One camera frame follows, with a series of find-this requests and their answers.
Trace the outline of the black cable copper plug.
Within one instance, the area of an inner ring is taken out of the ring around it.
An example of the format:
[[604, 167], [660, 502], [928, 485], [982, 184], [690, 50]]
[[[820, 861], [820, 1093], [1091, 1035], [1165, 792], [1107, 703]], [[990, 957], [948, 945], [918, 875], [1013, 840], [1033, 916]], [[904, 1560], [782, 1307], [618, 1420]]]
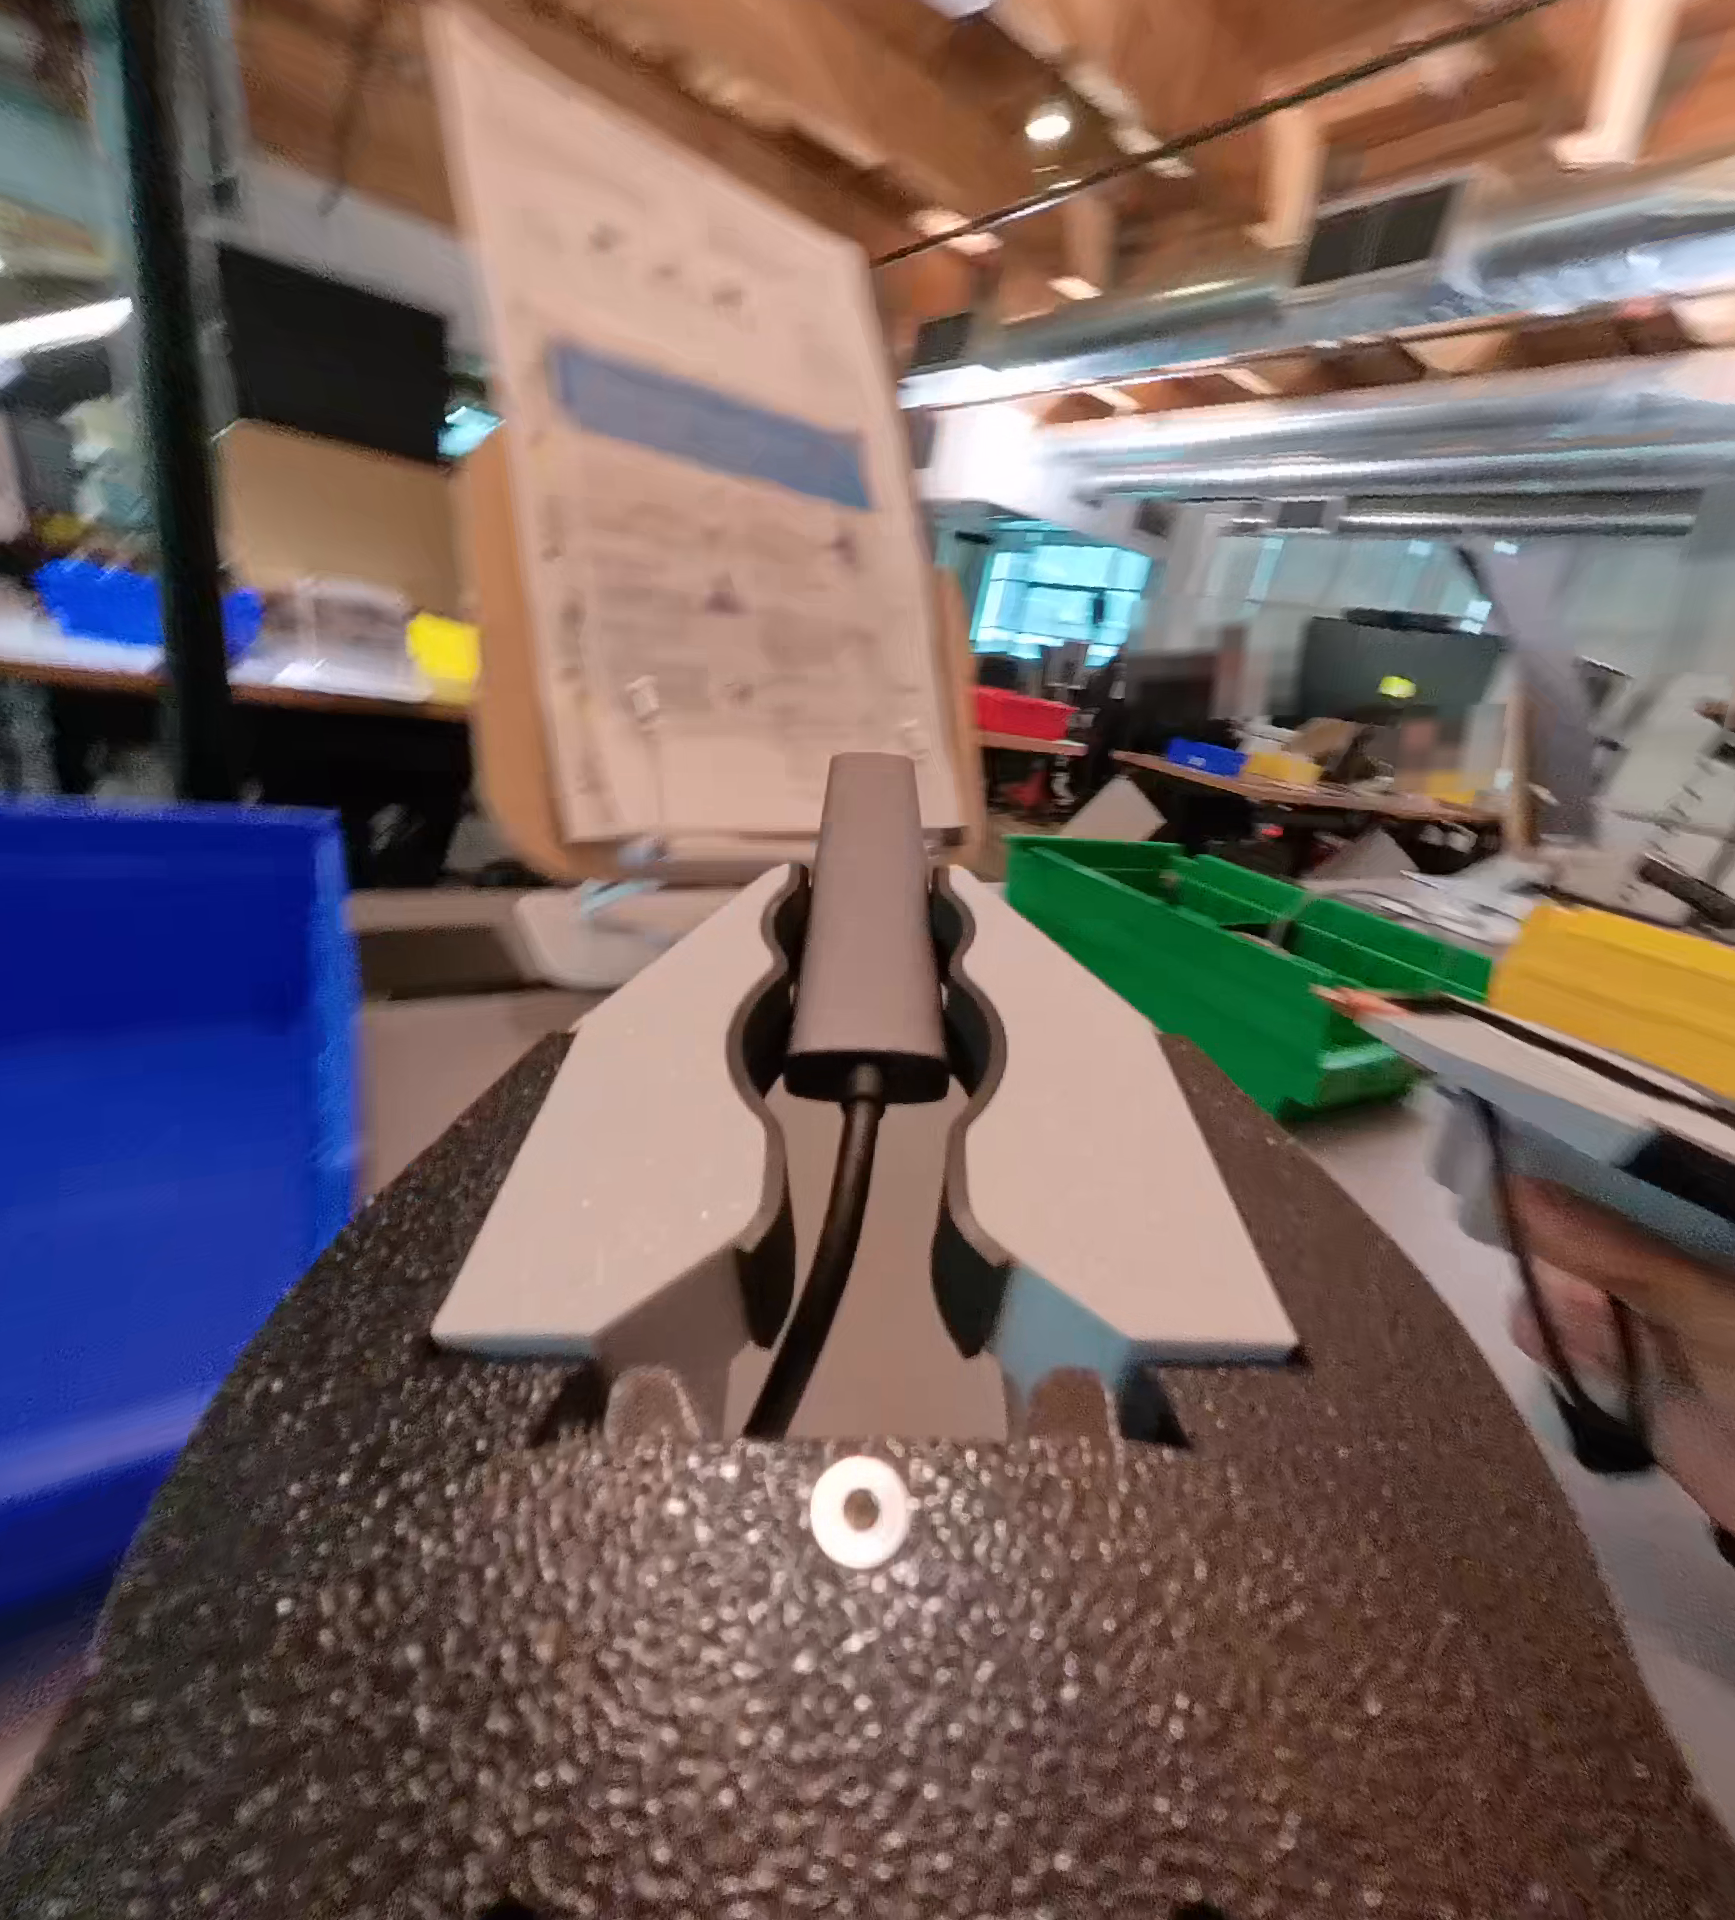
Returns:
[[1557, 1188], [1735, 1278], [1735, 1103], [1451, 994], [1321, 987], [1313, 996], [1449, 1103], [1435, 1181], [1455, 1194], [1461, 1229], [1511, 1261], [1577, 1465], [1607, 1478], [1651, 1472], [1635, 1317], [1619, 1304], [1607, 1311], [1619, 1383], [1607, 1403], [1563, 1353], [1513, 1186]]

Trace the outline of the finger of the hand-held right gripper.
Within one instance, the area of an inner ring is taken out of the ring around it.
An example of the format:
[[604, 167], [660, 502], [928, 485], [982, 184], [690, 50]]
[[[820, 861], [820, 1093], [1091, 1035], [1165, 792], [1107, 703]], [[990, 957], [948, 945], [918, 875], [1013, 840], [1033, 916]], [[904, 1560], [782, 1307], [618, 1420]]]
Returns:
[[1681, 1141], [1735, 1168], [1735, 1103], [1493, 1008], [1351, 1008], [1349, 1021], [1501, 1117], [1597, 1164], [1629, 1167], [1649, 1141]]

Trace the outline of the black monitor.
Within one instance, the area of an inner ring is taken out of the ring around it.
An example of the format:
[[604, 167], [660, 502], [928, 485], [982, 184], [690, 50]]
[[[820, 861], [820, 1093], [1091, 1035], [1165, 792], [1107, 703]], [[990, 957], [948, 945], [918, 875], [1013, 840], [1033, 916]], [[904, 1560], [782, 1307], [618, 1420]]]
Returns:
[[1449, 616], [1349, 610], [1313, 616], [1293, 668], [1293, 722], [1463, 718], [1495, 682], [1503, 636]]

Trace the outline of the document stand with instruction sheet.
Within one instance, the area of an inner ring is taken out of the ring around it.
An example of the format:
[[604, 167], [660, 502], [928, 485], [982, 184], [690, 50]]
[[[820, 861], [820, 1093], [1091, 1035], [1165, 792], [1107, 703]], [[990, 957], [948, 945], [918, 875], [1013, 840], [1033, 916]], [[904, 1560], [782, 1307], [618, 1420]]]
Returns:
[[800, 839], [842, 754], [968, 828], [860, 248], [474, 5], [424, 41], [570, 839]]

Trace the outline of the person's right hand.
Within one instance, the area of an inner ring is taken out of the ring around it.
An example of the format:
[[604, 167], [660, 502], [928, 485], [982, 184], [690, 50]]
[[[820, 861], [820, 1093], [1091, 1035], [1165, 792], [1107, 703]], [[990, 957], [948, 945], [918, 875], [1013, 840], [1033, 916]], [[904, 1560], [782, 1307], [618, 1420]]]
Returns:
[[1505, 1194], [1537, 1296], [1513, 1309], [1517, 1347], [1603, 1400], [1633, 1354], [1655, 1465], [1735, 1542], [1735, 1270], [1539, 1181]]

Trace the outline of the black panel wooden stand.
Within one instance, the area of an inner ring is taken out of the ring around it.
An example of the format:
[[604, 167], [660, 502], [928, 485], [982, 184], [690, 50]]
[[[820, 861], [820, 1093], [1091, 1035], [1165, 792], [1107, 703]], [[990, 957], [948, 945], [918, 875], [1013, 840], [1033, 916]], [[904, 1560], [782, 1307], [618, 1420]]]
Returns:
[[1463, 539], [1455, 551], [1503, 641], [1505, 842], [1519, 855], [1585, 850], [1599, 839], [1597, 735], [1563, 609], [1569, 549]]
[[456, 616], [448, 322], [238, 247], [216, 253], [216, 287], [232, 418], [214, 466], [232, 572], [266, 594], [346, 583]]

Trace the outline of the grey USB hub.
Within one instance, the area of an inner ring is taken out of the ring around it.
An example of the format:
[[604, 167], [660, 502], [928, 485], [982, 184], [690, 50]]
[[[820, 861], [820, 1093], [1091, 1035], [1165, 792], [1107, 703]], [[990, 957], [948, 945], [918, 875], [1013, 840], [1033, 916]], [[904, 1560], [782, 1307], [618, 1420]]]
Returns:
[[932, 862], [904, 756], [832, 758], [784, 1044], [790, 1096], [840, 1112], [806, 1284], [776, 1341], [744, 1438], [792, 1429], [860, 1251], [884, 1114], [946, 1096], [944, 991], [930, 930]]

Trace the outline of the silver ventilation duct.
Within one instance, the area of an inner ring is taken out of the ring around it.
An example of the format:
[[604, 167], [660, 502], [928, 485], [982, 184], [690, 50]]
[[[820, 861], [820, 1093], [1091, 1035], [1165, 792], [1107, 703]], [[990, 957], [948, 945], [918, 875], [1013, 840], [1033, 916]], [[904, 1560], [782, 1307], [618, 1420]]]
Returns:
[[1289, 266], [928, 325], [926, 416], [999, 409], [1089, 504], [1685, 490], [1735, 471], [1735, 156], [1483, 208], [1327, 207]]

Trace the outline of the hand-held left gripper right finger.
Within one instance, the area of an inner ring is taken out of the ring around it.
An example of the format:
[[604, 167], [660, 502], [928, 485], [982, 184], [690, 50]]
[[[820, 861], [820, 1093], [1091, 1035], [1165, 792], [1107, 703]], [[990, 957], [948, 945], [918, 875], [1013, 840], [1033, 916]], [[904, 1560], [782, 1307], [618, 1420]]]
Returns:
[[1035, 1399], [1159, 1438], [1171, 1371], [1283, 1371], [1301, 1341], [1157, 1031], [1007, 900], [934, 875], [950, 1068], [966, 1093], [930, 1249], [938, 1315]]

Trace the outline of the black metal post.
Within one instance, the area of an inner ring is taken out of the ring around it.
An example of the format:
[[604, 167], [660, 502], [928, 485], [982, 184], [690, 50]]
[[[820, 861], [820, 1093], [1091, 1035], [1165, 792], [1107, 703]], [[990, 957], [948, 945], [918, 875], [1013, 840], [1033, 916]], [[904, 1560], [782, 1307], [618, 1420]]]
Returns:
[[118, 2], [114, 58], [134, 251], [146, 476], [160, 543], [170, 771], [192, 804], [238, 792], [204, 352], [170, 61], [170, 5]]

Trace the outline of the green plastic bin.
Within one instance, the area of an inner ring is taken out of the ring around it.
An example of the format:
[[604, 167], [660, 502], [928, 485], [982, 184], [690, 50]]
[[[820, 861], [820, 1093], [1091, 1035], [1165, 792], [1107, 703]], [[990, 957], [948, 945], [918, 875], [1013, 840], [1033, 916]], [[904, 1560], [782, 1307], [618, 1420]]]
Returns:
[[1473, 949], [1213, 855], [1013, 835], [1005, 900], [1281, 1125], [1403, 1098], [1415, 1072], [1325, 992], [1483, 1003]]

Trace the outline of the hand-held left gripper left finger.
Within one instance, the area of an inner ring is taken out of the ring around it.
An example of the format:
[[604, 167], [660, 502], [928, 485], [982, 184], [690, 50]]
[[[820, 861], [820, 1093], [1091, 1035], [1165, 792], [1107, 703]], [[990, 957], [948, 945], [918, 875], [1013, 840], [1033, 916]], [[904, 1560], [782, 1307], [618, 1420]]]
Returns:
[[768, 1107], [810, 877], [734, 895], [574, 1031], [430, 1335], [476, 1360], [668, 1371], [724, 1429], [796, 1284]]

